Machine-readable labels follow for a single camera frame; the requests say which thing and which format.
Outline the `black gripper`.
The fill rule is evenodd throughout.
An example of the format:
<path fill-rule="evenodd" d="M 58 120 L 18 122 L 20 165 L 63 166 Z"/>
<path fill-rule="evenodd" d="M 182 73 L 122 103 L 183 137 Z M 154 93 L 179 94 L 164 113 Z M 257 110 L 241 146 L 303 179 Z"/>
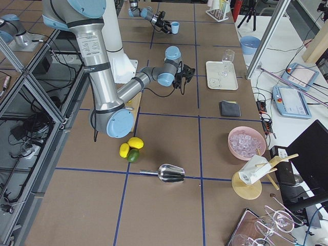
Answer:
<path fill-rule="evenodd" d="M 154 18 L 154 25 L 159 27 L 160 30 L 165 34 L 172 34 L 171 28 L 167 28 L 168 26 L 171 26 L 171 22 L 164 20 L 166 12 L 165 11 L 159 11 L 158 13 L 153 15 Z"/>
<path fill-rule="evenodd" d="M 184 65 L 180 72 L 176 73 L 176 82 L 180 84 L 182 79 L 185 79 L 186 83 L 189 83 L 192 77 L 195 74 L 195 69 L 189 67 L 188 65 Z"/>

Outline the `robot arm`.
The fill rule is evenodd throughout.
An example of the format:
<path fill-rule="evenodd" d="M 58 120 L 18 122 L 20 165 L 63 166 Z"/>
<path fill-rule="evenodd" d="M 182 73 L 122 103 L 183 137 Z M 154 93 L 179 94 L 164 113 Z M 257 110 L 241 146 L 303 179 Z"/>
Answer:
<path fill-rule="evenodd" d="M 130 17 L 142 17 L 149 21 L 157 32 L 163 32 L 165 34 L 173 33 L 171 23 L 168 20 L 165 20 L 165 11 L 155 13 L 150 6 L 140 8 L 138 2 L 138 0 L 129 0 L 130 8 L 128 14 Z"/>
<path fill-rule="evenodd" d="M 111 67 L 122 54 L 120 30 L 113 1 L 43 1 L 44 23 L 54 29 L 74 33 L 89 74 L 94 109 L 90 124 L 95 132 L 113 138 L 130 133 L 134 116 L 125 104 L 152 81 L 169 87 L 187 82 L 195 70 L 184 64 L 178 47 L 170 46 L 160 67 L 144 67 L 126 84 L 116 88 Z"/>

